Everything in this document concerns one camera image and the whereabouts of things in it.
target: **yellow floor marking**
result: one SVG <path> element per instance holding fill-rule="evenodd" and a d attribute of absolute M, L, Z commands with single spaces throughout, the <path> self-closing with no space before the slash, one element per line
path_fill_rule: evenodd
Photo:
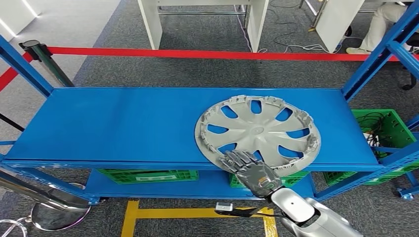
<path fill-rule="evenodd" d="M 166 209 L 139 209 L 139 201 L 128 201 L 121 237 L 133 237 L 136 219 L 169 219 L 169 218 L 229 218 L 235 216 L 218 215 L 214 208 L 166 208 Z M 274 214 L 272 209 L 264 208 L 259 211 L 264 214 Z M 274 217 L 258 216 L 263 218 L 265 237 L 278 237 Z"/>
<path fill-rule="evenodd" d="M 125 211 L 124 225 L 122 226 L 121 237 L 133 237 L 135 221 L 137 219 L 137 209 L 139 201 L 128 201 Z"/>
<path fill-rule="evenodd" d="M 274 214 L 273 209 L 264 208 L 259 211 L 264 214 Z M 265 226 L 265 237 L 278 237 L 278 230 L 276 229 L 275 217 L 263 217 L 263 225 Z"/>

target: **red rope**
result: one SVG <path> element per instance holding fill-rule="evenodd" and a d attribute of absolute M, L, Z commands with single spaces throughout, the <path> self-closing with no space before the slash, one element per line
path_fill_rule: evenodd
<path fill-rule="evenodd" d="M 328 54 L 328 53 L 251 53 L 200 50 L 152 50 L 134 48 L 70 48 L 48 47 L 54 54 L 94 55 L 94 56 L 133 56 L 165 58 L 207 58 L 207 59 L 243 59 L 243 60 L 284 60 L 284 61 L 364 61 L 363 54 Z M 389 61 L 398 61 L 394 56 Z"/>
<path fill-rule="evenodd" d="M 28 63 L 32 62 L 32 57 L 29 53 L 25 52 L 22 56 Z M 8 68 L 0 76 L 0 91 L 2 91 L 17 75 L 17 71 L 15 71 L 12 67 Z"/>

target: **green plastic crate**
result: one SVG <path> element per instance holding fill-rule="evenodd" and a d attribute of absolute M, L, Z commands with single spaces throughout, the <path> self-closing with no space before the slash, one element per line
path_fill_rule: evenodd
<path fill-rule="evenodd" d="M 368 133 L 369 131 L 375 130 L 375 134 L 378 135 L 378 141 L 384 147 L 403 148 L 408 144 L 415 142 L 416 138 L 413 136 L 411 131 L 407 129 L 401 118 L 397 115 L 396 111 L 391 109 L 378 109 L 378 110 L 352 110 L 355 118 L 357 119 L 362 132 Z M 377 121 L 373 119 L 365 120 L 364 116 L 379 116 L 382 117 L 381 127 L 377 126 Z M 383 158 L 387 156 L 387 153 L 377 153 L 377 158 Z M 398 170 L 392 171 L 379 178 L 371 180 L 366 185 L 377 185 L 384 183 L 392 178 L 398 177 L 405 174 L 406 172 L 412 171 L 419 167 L 419 162 L 407 165 Z M 347 172 L 324 172 L 326 183 L 328 185 L 336 184 L 352 175 L 356 174 L 353 171 Z"/>
<path fill-rule="evenodd" d="M 326 183 L 331 186 L 333 184 L 337 184 L 340 181 L 351 177 L 352 175 L 356 174 L 355 171 L 346 171 L 346 172 L 323 172 L 325 177 Z"/>
<path fill-rule="evenodd" d="M 198 180 L 197 170 L 98 169 L 117 184 Z"/>
<path fill-rule="evenodd" d="M 282 184 L 285 187 L 291 187 L 294 184 L 296 184 L 298 181 L 300 181 L 302 178 L 304 178 L 310 171 L 300 171 L 291 175 L 288 175 L 286 177 L 282 177 Z M 245 188 L 245 186 L 240 183 L 240 181 L 237 179 L 237 177 L 234 174 L 230 174 L 230 187 L 232 188 Z"/>

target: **white wall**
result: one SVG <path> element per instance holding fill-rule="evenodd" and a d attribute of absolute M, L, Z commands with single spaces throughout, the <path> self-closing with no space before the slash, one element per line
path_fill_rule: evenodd
<path fill-rule="evenodd" d="M 28 1 L 36 14 L 40 10 L 36 8 L 33 1 Z M 0 19 L 15 33 L 18 34 L 25 28 L 35 16 L 29 11 L 22 0 L 0 0 Z M 0 25 L 0 34 L 11 40 L 13 36 Z"/>

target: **robot finger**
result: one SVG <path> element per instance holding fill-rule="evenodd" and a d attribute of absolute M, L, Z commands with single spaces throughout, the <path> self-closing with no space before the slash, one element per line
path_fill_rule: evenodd
<path fill-rule="evenodd" d="M 233 173 L 237 173 L 240 169 L 240 167 L 238 167 L 235 163 L 230 163 L 229 160 L 227 160 L 224 157 L 220 157 L 219 160 L 221 161 L 221 163 L 223 163 L 224 166 L 226 166 Z"/>
<path fill-rule="evenodd" d="M 244 163 L 234 152 L 226 151 L 225 153 L 226 156 L 224 158 L 228 160 L 229 163 L 234 163 L 239 168 L 246 166 L 246 163 Z"/>
<path fill-rule="evenodd" d="M 244 151 L 239 151 L 239 150 L 233 150 L 234 154 L 237 155 L 238 158 L 240 158 L 242 160 L 242 162 L 246 165 L 250 164 L 253 162 L 253 159 L 251 158 L 251 154 L 249 155 L 249 153 L 245 153 Z"/>

